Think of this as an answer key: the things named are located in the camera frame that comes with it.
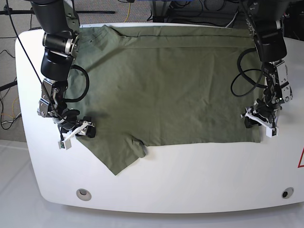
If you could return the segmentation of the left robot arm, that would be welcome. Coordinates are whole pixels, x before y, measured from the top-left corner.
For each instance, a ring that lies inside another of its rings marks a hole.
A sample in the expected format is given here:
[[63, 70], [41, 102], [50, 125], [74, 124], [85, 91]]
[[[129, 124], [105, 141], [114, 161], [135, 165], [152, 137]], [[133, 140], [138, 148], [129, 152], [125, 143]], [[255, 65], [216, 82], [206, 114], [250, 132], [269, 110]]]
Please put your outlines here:
[[[289, 0], [241, 0], [248, 28], [255, 43], [255, 48], [244, 51], [238, 58], [237, 67], [240, 75], [254, 88], [262, 88], [263, 97], [256, 99], [252, 106], [246, 107], [242, 114], [245, 126], [262, 125], [267, 137], [278, 135], [278, 117], [282, 104], [293, 99], [291, 86], [287, 78], [287, 66], [284, 57], [287, 49], [283, 38], [282, 17], [290, 4]], [[266, 84], [254, 82], [241, 68], [241, 60], [247, 53], [256, 51], [262, 63], [260, 76]]]

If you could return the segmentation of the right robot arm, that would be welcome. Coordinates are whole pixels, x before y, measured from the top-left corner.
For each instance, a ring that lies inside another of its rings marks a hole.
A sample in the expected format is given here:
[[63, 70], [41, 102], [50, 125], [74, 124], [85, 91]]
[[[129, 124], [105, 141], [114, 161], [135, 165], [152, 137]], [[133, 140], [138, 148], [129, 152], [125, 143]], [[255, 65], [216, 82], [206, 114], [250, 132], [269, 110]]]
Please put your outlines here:
[[[89, 90], [88, 73], [73, 62], [79, 49], [80, 21], [72, 0], [32, 0], [32, 9], [44, 30], [42, 45], [45, 48], [41, 73], [38, 115], [52, 118], [61, 134], [73, 131], [76, 136], [94, 138], [96, 129], [88, 116], [78, 119], [79, 110], [68, 109], [68, 103], [81, 101]], [[64, 97], [71, 69], [85, 77], [84, 92], [74, 99]]]

